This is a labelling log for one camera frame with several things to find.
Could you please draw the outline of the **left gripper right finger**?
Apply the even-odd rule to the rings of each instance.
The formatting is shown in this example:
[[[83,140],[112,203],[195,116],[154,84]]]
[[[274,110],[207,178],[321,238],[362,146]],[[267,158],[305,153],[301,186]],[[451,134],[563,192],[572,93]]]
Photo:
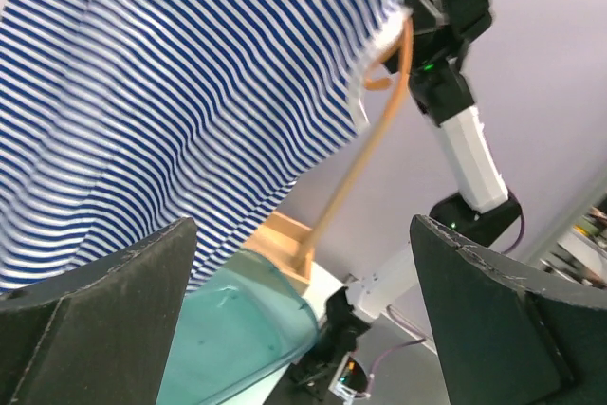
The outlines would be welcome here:
[[[452,404],[603,404],[606,293],[482,247],[428,216],[414,264]]]

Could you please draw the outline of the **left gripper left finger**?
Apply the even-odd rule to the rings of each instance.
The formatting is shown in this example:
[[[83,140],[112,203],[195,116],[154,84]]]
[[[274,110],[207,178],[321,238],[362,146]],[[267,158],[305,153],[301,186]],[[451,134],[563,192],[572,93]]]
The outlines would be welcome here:
[[[1,296],[4,404],[153,404],[189,280],[196,225]]]

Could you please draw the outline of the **orange hanger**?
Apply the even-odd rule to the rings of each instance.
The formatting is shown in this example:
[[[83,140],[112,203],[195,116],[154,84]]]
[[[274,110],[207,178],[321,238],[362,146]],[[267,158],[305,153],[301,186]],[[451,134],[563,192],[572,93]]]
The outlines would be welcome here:
[[[314,250],[318,242],[330,226],[335,215],[343,205],[344,201],[357,183],[359,175],[371,159],[375,149],[382,141],[389,130],[395,115],[398,113],[403,102],[409,95],[408,82],[411,74],[413,53],[414,53],[414,20],[412,11],[408,7],[401,8],[394,26],[398,34],[394,38],[386,38],[385,44],[381,44],[374,60],[364,67],[363,82],[364,88],[370,91],[387,90],[391,86],[391,80],[388,77],[373,80],[371,76],[378,67],[384,64],[390,57],[398,51],[398,79],[395,82],[393,92],[385,104],[383,113],[375,126],[372,128],[369,136],[360,147],[358,154],[352,161],[350,168],[341,179],[335,191],[331,194],[329,201],[317,220],[315,226],[311,229],[308,236],[300,244],[298,252],[301,255],[307,255],[309,251]]]

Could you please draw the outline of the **blue white striped tank top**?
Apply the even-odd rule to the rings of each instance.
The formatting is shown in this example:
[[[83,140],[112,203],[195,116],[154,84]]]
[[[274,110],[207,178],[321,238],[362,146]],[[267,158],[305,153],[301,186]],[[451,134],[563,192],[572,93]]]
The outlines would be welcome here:
[[[367,126],[404,0],[7,0],[1,289],[197,226],[195,291]]]

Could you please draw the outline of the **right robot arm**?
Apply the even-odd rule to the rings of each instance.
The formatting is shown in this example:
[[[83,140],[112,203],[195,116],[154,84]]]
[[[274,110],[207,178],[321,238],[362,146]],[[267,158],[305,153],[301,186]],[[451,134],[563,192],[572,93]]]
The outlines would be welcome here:
[[[382,63],[400,79],[381,119],[333,192],[308,240],[328,226],[352,189],[405,96],[431,122],[457,184],[430,217],[473,242],[491,246],[515,221],[524,221],[516,196],[497,170],[462,73],[471,43],[492,24],[489,0],[406,0],[412,8],[410,36]]]

